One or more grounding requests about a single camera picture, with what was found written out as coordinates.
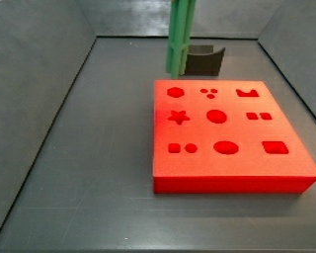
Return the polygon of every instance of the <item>star-shaped hole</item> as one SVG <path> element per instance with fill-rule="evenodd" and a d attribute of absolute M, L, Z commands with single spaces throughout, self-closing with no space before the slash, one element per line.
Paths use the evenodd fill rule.
<path fill-rule="evenodd" d="M 168 120 L 174 121 L 178 125 L 181 125 L 184 121 L 189 121 L 189 117 L 185 115 L 185 111 L 170 111 L 170 116 L 168 117 Z"/>

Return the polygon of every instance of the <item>gray wall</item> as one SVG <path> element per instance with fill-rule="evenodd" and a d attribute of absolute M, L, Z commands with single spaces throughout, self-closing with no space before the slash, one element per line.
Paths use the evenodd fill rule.
<path fill-rule="evenodd" d="M 0 1 L 0 227 L 93 42 L 74 0 Z"/>
<path fill-rule="evenodd" d="M 316 0 L 283 4 L 260 44 L 316 116 Z"/>
<path fill-rule="evenodd" d="M 192 35 L 256 39 L 284 0 L 197 0 Z M 166 36 L 169 0 L 77 0 L 97 36 Z"/>

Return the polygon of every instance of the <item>gray floor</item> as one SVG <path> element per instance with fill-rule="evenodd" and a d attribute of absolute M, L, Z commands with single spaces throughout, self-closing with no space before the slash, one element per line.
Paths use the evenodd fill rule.
<path fill-rule="evenodd" d="M 316 161 L 316 123 L 257 42 L 205 42 L 227 47 L 221 79 L 265 82 Z M 97 40 L 0 250 L 316 249 L 316 184 L 301 196 L 153 194 L 153 82 L 168 78 L 165 44 Z"/>

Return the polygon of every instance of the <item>circular hole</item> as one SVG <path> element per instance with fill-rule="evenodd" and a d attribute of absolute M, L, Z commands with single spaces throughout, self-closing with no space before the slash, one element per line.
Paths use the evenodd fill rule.
<path fill-rule="evenodd" d="M 217 141 L 213 148 L 220 154 L 235 154 L 239 151 L 239 145 L 232 141 Z"/>
<path fill-rule="evenodd" d="M 184 146 L 184 149 L 188 153 L 194 153 L 196 150 L 197 150 L 197 147 L 193 143 L 188 143 L 185 146 Z"/>
<path fill-rule="evenodd" d="M 221 124 L 227 121 L 227 114 L 219 110 L 211 110 L 207 113 L 207 119 L 211 123 Z"/>

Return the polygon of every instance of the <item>shape sorter block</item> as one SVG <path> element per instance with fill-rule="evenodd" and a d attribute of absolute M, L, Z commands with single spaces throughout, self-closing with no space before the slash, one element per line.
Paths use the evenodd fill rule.
<path fill-rule="evenodd" d="M 156 82 L 156 193 L 301 193 L 316 165 L 260 81 Z"/>

